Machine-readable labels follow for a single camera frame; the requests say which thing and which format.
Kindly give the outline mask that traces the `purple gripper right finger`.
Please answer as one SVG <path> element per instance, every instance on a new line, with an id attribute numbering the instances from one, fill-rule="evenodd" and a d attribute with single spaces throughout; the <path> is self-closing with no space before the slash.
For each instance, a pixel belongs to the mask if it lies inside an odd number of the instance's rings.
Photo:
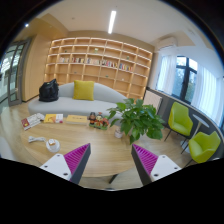
<path id="1" fill-rule="evenodd" d="M 131 154 L 143 185 L 148 185 L 180 170 L 180 167 L 168 156 L 157 156 L 136 144 L 132 145 Z"/>

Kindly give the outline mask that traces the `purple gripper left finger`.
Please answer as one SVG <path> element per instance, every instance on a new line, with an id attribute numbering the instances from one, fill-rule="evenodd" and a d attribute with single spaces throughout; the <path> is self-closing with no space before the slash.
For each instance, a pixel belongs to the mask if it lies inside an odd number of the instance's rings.
<path id="1" fill-rule="evenodd" d="M 91 154 L 91 145 L 85 144 L 67 154 L 55 154 L 41 169 L 78 184 Z"/>

